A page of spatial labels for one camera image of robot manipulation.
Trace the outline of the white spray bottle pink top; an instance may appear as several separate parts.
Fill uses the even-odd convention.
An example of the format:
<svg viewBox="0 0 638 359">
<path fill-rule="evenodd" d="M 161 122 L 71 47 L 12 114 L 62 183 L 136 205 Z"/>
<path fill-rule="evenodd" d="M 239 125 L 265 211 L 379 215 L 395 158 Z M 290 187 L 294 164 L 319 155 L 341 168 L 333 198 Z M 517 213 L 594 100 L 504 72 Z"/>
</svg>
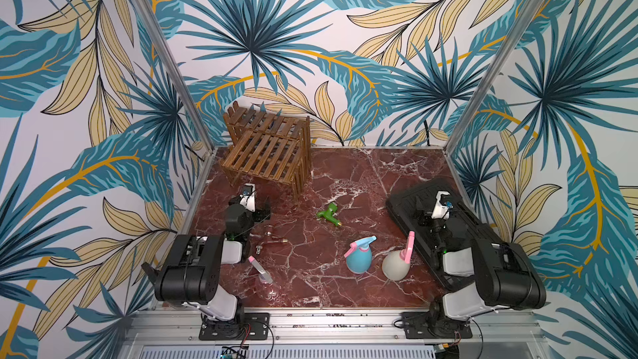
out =
<svg viewBox="0 0 638 359">
<path fill-rule="evenodd" d="M 390 281 L 403 280 L 410 271 L 411 259 L 415 246 L 415 232 L 410 231 L 406 246 L 401 250 L 390 252 L 382 263 L 382 271 Z"/>
</svg>

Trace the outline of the clear pink spray bottle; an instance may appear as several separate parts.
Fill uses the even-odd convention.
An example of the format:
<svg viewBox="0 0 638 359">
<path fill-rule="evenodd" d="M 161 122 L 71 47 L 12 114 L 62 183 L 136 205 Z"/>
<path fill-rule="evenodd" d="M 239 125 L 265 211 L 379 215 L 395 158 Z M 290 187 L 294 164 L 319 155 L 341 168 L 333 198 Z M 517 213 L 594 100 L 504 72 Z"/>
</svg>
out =
<svg viewBox="0 0 638 359">
<path fill-rule="evenodd" d="M 278 296 L 278 289 L 270 272 L 268 272 L 254 256 L 249 256 L 249 263 L 258 273 L 259 285 L 263 288 L 266 299 L 275 299 Z"/>
</svg>

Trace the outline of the wooden slatted step shelf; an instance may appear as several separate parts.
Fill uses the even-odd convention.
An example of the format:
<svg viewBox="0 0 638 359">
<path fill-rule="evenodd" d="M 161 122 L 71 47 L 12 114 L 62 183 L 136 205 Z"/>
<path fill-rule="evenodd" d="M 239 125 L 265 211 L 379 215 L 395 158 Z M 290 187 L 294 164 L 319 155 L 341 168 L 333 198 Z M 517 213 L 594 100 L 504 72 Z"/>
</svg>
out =
<svg viewBox="0 0 638 359">
<path fill-rule="evenodd" d="M 311 175 L 310 118 L 281 116 L 234 103 L 224 113 L 231 146 L 221 161 L 229 181 L 244 176 L 287 186 L 299 199 Z"/>
</svg>

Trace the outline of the blue spray bottle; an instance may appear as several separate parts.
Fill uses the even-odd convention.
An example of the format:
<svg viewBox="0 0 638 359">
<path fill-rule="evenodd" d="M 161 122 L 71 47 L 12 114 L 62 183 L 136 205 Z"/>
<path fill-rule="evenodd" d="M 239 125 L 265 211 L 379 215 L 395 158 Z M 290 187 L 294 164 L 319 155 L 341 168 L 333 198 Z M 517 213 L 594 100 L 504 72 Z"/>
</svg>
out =
<svg viewBox="0 0 638 359">
<path fill-rule="evenodd" d="M 354 274 L 364 274 L 372 265 L 372 251 L 370 245 L 376 241 L 375 236 L 357 239 L 350 243 L 350 248 L 344 254 L 348 269 Z"/>
</svg>

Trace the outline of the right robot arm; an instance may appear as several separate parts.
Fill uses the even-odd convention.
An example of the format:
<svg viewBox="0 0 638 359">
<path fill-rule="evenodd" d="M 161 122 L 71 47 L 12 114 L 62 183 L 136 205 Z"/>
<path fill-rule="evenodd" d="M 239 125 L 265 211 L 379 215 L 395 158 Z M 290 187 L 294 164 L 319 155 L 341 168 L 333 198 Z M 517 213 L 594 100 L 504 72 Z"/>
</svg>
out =
<svg viewBox="0 0 638 359">
<path fill-rule="evenodd" d="M 430 305 L 431 327 L 461 327 L 472 317 L 499 309 L 545 305 L 546 289 L 520 245 L 504 242 L 463 209 L 416 209 L 412 217 L 430 248 L 435 269 L 470 280 Z"/>
</svg>

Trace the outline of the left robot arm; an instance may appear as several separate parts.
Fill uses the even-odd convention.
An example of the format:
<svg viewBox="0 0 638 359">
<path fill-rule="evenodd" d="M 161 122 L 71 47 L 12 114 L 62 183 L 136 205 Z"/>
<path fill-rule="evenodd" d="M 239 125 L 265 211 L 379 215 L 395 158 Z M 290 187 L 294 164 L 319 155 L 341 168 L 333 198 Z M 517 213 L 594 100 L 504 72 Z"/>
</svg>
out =
<svg viewBox="0 0 638 359">
<path fill-rule="evenodd" d="M 160 269 L 147 262 L 141 268 L 154 287 L 156 299 L 198 309 L 206 321 L 242 322 L 244 308 L 237 296 L 219 283 L 224 264 L 249 262 L 266 284 L 272 276 L 250 254 L 249 232 L 271 216 L 269 204 L 252 209 L 231 204 L 226 210 L 225 231 L 217 235 L 176 237 Z"/>
</svg>

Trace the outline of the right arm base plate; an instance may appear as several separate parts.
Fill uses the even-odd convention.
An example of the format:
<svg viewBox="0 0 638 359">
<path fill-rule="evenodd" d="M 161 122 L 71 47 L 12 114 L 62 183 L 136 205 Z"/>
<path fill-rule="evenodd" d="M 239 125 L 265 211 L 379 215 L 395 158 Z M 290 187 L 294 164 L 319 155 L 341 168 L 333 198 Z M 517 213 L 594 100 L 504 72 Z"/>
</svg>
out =
<svg viewBox="0 0 638 359">
<path fill-rule="evenodd" d="M 407 339 L 464 340 L 473 337 L 470 324 L 429 312 L 402 312 L 393 325 L 402 329 Z"/>
</svg>

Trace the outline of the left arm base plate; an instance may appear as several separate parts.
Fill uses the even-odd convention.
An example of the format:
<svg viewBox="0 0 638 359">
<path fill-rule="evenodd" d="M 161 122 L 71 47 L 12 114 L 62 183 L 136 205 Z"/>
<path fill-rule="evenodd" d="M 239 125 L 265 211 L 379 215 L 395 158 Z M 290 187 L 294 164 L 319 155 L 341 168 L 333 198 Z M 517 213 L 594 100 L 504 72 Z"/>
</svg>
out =
<svg viewBox="0 0 638 359">
<path fill-rule="evenodd" d="M 247 312 L 237 314 L 233 320 L 212 320 L 201 316 L 200 341 L 266 341 L 269 336 L 270 314 L 268 312 Z"/>
</svg>

